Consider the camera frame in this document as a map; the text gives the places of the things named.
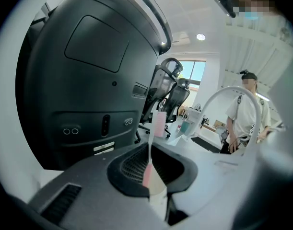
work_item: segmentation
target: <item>person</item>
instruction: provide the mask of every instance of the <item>person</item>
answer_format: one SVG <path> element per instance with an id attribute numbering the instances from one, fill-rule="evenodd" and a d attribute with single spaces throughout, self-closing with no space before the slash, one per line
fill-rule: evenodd
<path id="1" fill-rule="evenodd" d="M 269 104 L 267 101 L 264 101 L 257 96 L 258 79 L 254 73 L 245 70 L 241 79 L 243 86 L 252 92 L 260 107 L 261 133 L 258 136 L 258 140 L 263 140 L 267 136 L 267 131 L 271 126 Z M 224 142 L 220 153 L 232 154 L 238 150 L 240 141 L 246 140 L 246 142 L 242 142 L 242 148 L 247 145 L 250 134 L 255 126 L 256 112 L 250 98 L 246 95 L 240 95 L 233 100 L 226 114 L 228 116 L 227 129 L 229 135 Z"/>

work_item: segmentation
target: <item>circular button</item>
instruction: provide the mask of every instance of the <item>circular button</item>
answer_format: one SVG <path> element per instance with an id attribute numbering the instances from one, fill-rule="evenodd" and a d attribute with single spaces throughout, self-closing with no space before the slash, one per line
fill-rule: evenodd
<path id="1" fill-rule="evenodd" d="M 72 132 L 72 134 L 77 135 L 77 134 L 79 133 L 79 130 L 76 129 L 76 128 L 73 128 L 73 129 L 71 130 L 71 132 Z"/>
<path id="2" fill-rule="evenodd" d="M 70 134 L 70 130 L 69 130 L 68 128 L 65 128 L 65 129 L 63 130 L 63 133 L 64 133 L 65 135 L 69 135 L 69 134 Z"/>

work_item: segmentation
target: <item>white t-shirt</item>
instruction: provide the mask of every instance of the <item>white t-shirt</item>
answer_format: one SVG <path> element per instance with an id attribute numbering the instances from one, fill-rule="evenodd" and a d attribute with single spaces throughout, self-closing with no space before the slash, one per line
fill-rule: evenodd
<path id="1" fill-rule="evenodd" d="M 260 131 L 262 132 L 266 126 L 271 126 L 270 109 L 267 101 L 264 101 L 262 105 L 258 96 L 256 100 L 261 112 Z M 237 96 L 227 109 L 226 115 L 234 120 L 233 130 L 236 138 L 247 136 L 256 120 L 254 105 L 246 95 L 241 97 L 240 104 Z M 230 136 L 227 137 L 226 142 L 230 143 Z"/>

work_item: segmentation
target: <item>window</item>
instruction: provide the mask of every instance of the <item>window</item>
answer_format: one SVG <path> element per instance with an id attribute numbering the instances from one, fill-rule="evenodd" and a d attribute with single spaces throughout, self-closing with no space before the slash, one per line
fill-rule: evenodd
<path id="1" fill-rule="evenodd" d="M 184 69 L 180 72 L 178 78 L 192 79 L 201 81 L 204 73 L 206 62 L 204 61 L 181 61 Z M 196 84 L 190 84 L 190 88 L 198 89 Z"/>

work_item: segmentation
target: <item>ceiling light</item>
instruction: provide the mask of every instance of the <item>ceiling light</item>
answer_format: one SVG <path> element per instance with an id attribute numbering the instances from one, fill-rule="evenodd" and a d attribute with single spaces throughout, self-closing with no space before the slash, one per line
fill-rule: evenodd
<path id="1" fill-rule="evenodd" d="M 197 35 L 196 35 L 196 38 L 197 38 L 198 40 L 200 40 L 200 41 L 204 41 L 206 37 L 205 37 L 204 34 L 197 34 Z"/>
<path id="2" fill-rule="evenodd" d="M 267 102 L 270 101 L 267 97 L 263 96 L 262 94 L 256 93 L 256 95 L 257 95 L 258 97 L 260 97 L 261 99 L 264 99 L 264 100 L 267 101 Z"/>

